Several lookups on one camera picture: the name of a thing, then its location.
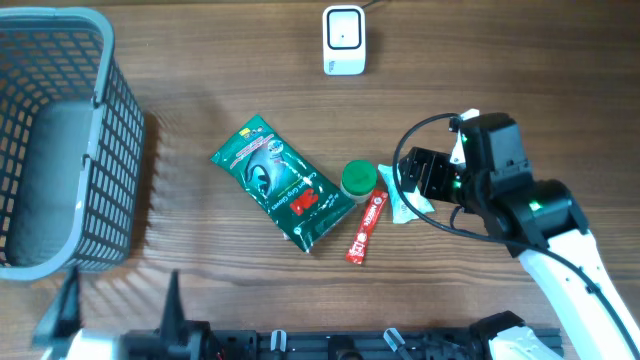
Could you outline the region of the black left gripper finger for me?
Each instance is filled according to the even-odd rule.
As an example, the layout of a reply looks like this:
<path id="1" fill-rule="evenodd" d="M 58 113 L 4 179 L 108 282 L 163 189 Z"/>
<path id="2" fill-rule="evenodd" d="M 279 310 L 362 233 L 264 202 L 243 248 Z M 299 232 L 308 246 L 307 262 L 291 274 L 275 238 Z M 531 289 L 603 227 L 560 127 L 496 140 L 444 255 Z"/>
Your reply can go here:
<path id="1" fill-rule="evenodd" d="M 77 267 L 67 271 L 62 287 L 38 322 L 34 347 L 60 347 L 81 329 L 80 276 Z"/>
<path id="2" fill-rule="evenodd" d="M 159 326 L 160 338 L 170 345 L 184 343 L 184 309 L 181 302 L 179 272 L 171 272 L 169 286 L 166 293 L 165 305 Z"/>

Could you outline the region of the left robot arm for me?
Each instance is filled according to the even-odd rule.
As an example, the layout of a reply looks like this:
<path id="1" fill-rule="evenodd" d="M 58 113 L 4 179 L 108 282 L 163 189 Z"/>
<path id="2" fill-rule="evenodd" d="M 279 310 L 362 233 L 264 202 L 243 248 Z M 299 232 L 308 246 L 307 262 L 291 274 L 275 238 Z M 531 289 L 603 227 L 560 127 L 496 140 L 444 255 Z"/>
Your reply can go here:
<path id="1" fill-rule="evenodd" d="M 32 335 L 45 359 L 223 359 L 224 350 L 206 321 L 188 320 L 180 297 L 179 272 L 171 272 L 159 327 L 125 334 L 89 331 L 81 316 L 80 274 L 74 267 Z"/>

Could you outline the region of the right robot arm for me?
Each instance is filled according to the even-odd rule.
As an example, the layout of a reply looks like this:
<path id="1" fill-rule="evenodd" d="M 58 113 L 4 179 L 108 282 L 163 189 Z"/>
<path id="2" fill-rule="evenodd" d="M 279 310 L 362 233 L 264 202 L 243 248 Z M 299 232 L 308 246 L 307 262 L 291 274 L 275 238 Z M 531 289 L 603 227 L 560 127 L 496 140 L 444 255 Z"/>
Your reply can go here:
<path id="1" fill-rule="evenodd" d="M 506 113 L 444 114 L 456 135 L 451 153 L 420 147 L 392 157 L 399 193 L 417 190 L 479 216 L 486 232 L 447 233 L 503 245 L 539 286 L 583 359 L 636 359 L 639 327 L 611 281 L 589 221 L 558 180 L 537 180 L 516 121 Z"/>

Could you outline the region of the green lid plastic jar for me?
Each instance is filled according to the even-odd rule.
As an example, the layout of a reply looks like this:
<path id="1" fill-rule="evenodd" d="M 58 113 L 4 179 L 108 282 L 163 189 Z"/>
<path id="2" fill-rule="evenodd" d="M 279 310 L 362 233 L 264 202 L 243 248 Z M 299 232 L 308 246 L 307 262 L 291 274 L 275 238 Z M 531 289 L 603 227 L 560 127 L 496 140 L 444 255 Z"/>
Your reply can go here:
<path id="1" fill-rule="evenodd" d="M 362 204 L 371 197 L 377 179 L 376 168 L 371 162 L 353 160 L 343 169 L 340 188 L 356 204 Z"/>

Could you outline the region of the green 3M gloves package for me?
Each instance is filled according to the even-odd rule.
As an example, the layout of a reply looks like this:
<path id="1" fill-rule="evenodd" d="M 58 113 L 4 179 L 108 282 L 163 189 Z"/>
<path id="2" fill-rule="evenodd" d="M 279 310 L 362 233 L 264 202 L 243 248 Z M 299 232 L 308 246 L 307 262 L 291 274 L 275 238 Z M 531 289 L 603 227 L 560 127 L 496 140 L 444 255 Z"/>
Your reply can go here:
<path id="1" fill-rule="evenodd" d="M 259 115 L 233 133 L 211 162 L 235 178 L 306 253 L 356 207 Z"/>

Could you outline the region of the red Nestle stick sachet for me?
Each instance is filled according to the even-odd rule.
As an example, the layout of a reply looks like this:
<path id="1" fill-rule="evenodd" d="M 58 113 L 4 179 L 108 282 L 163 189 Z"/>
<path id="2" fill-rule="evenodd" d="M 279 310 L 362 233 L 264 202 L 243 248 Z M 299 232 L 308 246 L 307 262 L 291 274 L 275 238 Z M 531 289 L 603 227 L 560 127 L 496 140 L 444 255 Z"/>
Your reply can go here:
<path id="1" fill-rule="evenodd" d="M 361 265 L 364 262 L 370 237 L 377 221 L 389 199 L 389 194 L 382 190 L 374 190 L 360 222 L 354 240 L 348 249 L 345 259 L 352 264 Z"/>

